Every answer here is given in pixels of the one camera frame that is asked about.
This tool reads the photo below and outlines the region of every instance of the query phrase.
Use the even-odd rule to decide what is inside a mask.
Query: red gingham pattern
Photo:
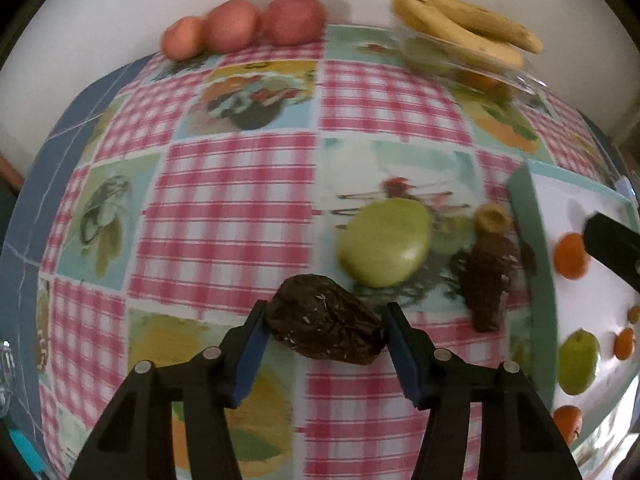
[[[551,93],[545,94],[545,97],[555,110],[556,114],[558,114],[562,126],[565,126],[574,132],[588,131],[587,125],[584,123],[584,119],[578,110],[569,106],[567,103],[562,101],[562,99]]]
[[[156,72],[160,69],[162,64],[166,61],[166,58],[162,54],[162,52],[158,52],[153,56],[148,63],[142,67],[142,70],[138,73],[136,78],[124,85],[120,90],[118,90],[117,95],[126,94],[138,88],[140,84],[153,72]]]
[[[169,143],[206,75],[206,71],[187,73],[137,88],[111,120],[95,160]]]
[[[520,160],[515,160],[507,155],[495,155],[494,153],[478,150],[476,158],[482,172],[482,182],[484,192],[490,202],[497,202],[513,217],[507,181],[521,164]],[[529,306],[530,292],[527,285],[522,260],[520,257],[520,242],[515,228],[507,234],[518,250],[518,264],[514,268],[511,277],[511,286],[507,296],[506,307],[515,310]]]
[[[314,41],[297,46],[271,46],[254,45],[239,52],[227,54],[218,65],[229,66],[245,63],[260,63],[265,61],[276,61],[283,59],[311,59],[318,60],[324,51],[324,41]]]
[[[458,105],[440,85],[403,68],[326,61],[320,129],[396,134],[471,145]]]
[[[55,280],[50,310],[56,399],[92,428],[124,379],[124,299]]]
[[[56,473],[66,478],[62,464],[62,450],[60,449],[60,435],[58,433],[58,408],[53,394],[42,384],[40,390],[40,416],[42,418],[42,439],[49,455],[49,463]]]
[[[82,191],[82,185],[89,173],[88,166],[82,166],[74,170],[66,183],[65,193],[60,199],[58,212],[54,218],[47,245],[44,249],[42,262],[40,263],[41,272],[52,273],[58,264],[58,258],[62,252],[62,246],[65,241],[66,232],[71,223],[71,217],[76,209],[76,202]]]
[[[526,115],[531,126],[538,132],[540,137],[551,153],[554,162],[561,168],[588,176],[593,180],[601,181],[600,172],[593,165],[584,150],[576,145],[571,138],[571,132],[562,124],[546,117],[543,114],[522,107],[522,112]]]
[[[464,360],[496,367],[507,356],[504,331],[477,333],[468,317],[430,322],[415,316],[413,326],[429,333],[436,346]],[[306,478],[404,480],[414,469],[428,412],[404,398],[388,352],[369,367],[310,362],[306,386]],[[481,410],[472,406],[465,473],[476,477]]]
[[[172,146],[145,212],[129,296],[247,314],[311,258],[316,136]]]

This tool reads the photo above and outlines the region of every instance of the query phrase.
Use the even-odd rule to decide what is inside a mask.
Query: banana
[[[539,37],[528,28],[497,12],[491,12],[459,0],[431,1],[452,22],[466,28],[466,30],[482,34],[492,40],[511,43],[534,54],[542,51],[543,44]]]
[[[445,16],[430,0],[392,0],[393,12],[417,32],[423,32],[458,44],[455,56],[474,66],[487,65],[487,57],[495,58],[512,67],[520,68],[524,62],[520,53],[512,46],[497,43],[469,32]]]

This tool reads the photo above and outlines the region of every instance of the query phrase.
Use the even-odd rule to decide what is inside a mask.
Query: printed fruit illustration
[[[554,422],[567,445],[572,444],[582,431],[582,412],[577,406],[560,406],[554,410]]]
[[[473,124],[498,142],[530,154],[542,146],[527,118],[510,103],[496,102],[466,88],[450,92]]]
[[[621,361],[629,359],[636,349],[636,334],[633,328],[625,328],[616,336],[613,343],[613,353]]]
[[[338,235],[338,260],[345,272],[363,285],[395,285],[425,259],[431,223],[431,213],[416,200],[374,202],[361,208]]]
[[[554,267],[568,280],[583,277],[589,269],[591,256],[584,249],[580,233],[569,233],[560,238],[554,250]]]
[[[632,325],[635,325],[638,321],[640,321],[640,305],[632,306],[626,313],[626,318]]]
[[[433,222],[431,251],[453,256],[474,241],[474,221],[464,214],[440,215]]]
[[[567,395],[580,395],[596,378],[600,362],[600,344],[591,332],[572,333],[558,354],[558,383]]]

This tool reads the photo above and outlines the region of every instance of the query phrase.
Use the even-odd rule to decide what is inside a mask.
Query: orange
[[[580,233],[569,233],[560,238],[554,251],[554,266],[568,280],[583,277],[589,269],[591,256],[584,249]]]
[[[482,92],[489,92],[496,87],[499,83],[498,80],[492,77],[478,74],[476,72],[468,72],[467,70],[458,71],[458,81],[463,85],[471,86],[476,90]]]
[[[613,343],[613,353],[618,359],[624,361],[629,359],[636,349],[636,334],[633,328],[625,328],[616,336]]]
[[[582,412],[577,406],[560,406],[554,411],[554,422],[567,445],[573,443],[582,431]]]

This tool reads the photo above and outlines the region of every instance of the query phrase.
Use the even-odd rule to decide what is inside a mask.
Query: table
[[[287,276],[351,286],[333,254],[336,229],[398,189],[453,229],[436,233],[411,283],[357,293],[401,301],[414,326],[468,362],[511,356],[526,368],[522,266],[501,330],[482,334],[447,270],[472,242],[473,208],[509,208],[506,180],[526,157],[599,181],[616,171],[555,95],[498,106],[417,78],[383,29],[331,26],[325,41],[295,48],[123,67],[60,119],[12,219],[0,262],[12,308],[0,335],[20,361],[12,417],[64,477],[137,361],[180,362],[216,344]],[[356,367],[274,343],[228,421],[246,478],[386,480],[409,478],[426,414],[402,396],[386,352]],[[628,430],[618,426],[606,421],[575,451],[584,475]],[[465,479],[475,478],[480,432],[473,406]],[[180,405],[173,433],[187,477]]]

